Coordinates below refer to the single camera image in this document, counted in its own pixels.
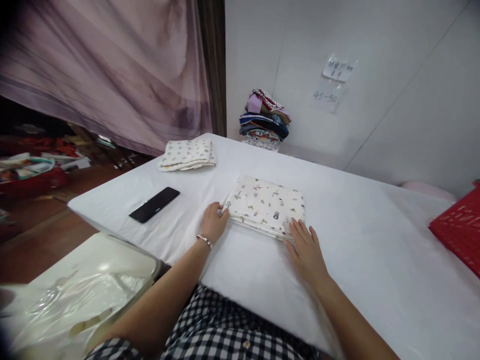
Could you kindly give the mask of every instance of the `smartphone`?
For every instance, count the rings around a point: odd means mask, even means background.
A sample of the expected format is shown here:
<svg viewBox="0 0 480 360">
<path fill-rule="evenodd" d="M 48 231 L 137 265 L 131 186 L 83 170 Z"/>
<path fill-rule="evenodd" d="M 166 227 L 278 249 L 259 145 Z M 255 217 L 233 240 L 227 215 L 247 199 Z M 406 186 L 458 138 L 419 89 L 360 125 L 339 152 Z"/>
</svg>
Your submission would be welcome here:
<svg viewBox="0 0 480 360">
<path fill-rule="evenodd" d="M 179 194 L 180 191 L 172 189 L 171 187 L 166 187 L 143 205 L 135 209 L 128 216 L 137 220 L 139 223 L 146 223 L 153 215 L 166 207 Z"/>
</svg>

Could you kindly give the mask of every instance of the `folded baby blanket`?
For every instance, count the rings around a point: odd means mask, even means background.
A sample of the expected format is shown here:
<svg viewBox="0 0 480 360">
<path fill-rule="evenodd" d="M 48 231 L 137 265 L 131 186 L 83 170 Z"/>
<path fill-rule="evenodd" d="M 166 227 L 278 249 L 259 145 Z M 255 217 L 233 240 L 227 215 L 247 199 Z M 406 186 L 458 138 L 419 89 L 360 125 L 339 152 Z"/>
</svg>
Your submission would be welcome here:
<svg viewBox="0 0 480 360">
<path fill-rule="evenodd" d="M 230 220 L 278 240 L 293 241 L 291 218 L 305 221 L 300 192 L 272 182 L 245 176 L 234 185 L 223 206 Z"/>
<path fill-rule="evenodd" d="M 215 166 L 212 140 L 169 141 L 160 157 L 158 168 L 162 172 L 189 170 L 203 166 Z"/>
</svg>

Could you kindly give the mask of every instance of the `woman's left hand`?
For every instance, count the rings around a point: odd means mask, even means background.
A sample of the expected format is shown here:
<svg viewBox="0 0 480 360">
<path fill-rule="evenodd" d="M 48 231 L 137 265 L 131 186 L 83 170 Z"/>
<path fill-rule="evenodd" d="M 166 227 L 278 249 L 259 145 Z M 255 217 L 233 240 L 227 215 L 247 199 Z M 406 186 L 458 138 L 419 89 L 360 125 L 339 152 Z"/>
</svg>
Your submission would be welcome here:
<svg viewBox="0 0 480 360">
<path fill-rule="evenodd" d="M 203 219 L 201 221 L 201 235 L 212 244 L 215 244 L 217 240 L 222 236 L 227 226 L 227 220 L 229 219 L 229 209 L 219 215 L 219 210 L 223 208 L 220 203 L 211 203 L 203 213 Z"/>
</svg>

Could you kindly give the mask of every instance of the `white wall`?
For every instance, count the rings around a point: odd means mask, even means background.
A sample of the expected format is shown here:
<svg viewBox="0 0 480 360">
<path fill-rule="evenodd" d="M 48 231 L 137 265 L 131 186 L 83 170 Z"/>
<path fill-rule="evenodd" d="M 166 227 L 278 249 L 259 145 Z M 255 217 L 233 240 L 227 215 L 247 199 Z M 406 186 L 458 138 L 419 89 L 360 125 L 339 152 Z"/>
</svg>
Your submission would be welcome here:
<svg viewBox="0 0 480 360">
<path fill-rule="evenodd" d="M 240 139 L 238 117 L 260 87 L 293 118 L 281 152 L 465 193 L 480 178 L 480 14 L 477 1 L 466 5 L 227 0 L 228 137 Z M 358 59 L 336 114 L 306 106 L 331 53 Z M 449 65 L 460 70 L 448 73 Z"/>
</svg>

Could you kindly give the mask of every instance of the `paper sign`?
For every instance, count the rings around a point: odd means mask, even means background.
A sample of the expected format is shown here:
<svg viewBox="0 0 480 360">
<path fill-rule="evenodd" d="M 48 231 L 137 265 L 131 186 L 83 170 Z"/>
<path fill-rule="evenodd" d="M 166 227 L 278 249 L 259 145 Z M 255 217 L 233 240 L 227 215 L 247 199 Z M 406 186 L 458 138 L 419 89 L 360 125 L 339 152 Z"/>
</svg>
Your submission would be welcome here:
<svg viewBox="0 0 480 360">
<path fill-rule="evenodd" d="M 323 76 L 334 79 L 341 82 L 346 82 L 350 77 L 350 74 L 354 70 L 357 62 L 351 62 L 348 60 L 340 60 L 332 54 L 328 59 L 325 67 L 323 68 Z"/>
<path fill-rule="evenodd" d="M 342 85 L 337 81 L 322 79 L 309 94 L 310 106 L 326 113 L 334 113 L 342 96 Z"/>
</svg>

